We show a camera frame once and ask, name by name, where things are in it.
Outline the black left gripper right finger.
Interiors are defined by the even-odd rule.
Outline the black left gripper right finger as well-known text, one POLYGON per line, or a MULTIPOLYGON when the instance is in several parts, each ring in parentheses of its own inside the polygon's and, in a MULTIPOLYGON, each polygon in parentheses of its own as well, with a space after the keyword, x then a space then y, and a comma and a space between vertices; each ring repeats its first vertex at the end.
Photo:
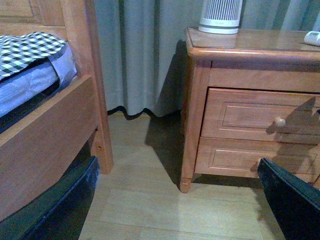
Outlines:
POLYGON ((320 190, 267 158, 257 168, 264 195, 287 240, 320 238, 320 190))

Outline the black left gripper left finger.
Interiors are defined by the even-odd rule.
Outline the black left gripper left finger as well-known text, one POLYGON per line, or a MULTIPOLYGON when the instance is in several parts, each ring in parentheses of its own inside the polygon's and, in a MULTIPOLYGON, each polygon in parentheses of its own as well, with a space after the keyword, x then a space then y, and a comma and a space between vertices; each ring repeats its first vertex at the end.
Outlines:
POLYGON ((99 176, 95 156, 83 161, 30 203, 0 222, 2 240, 77 240, 99 176))

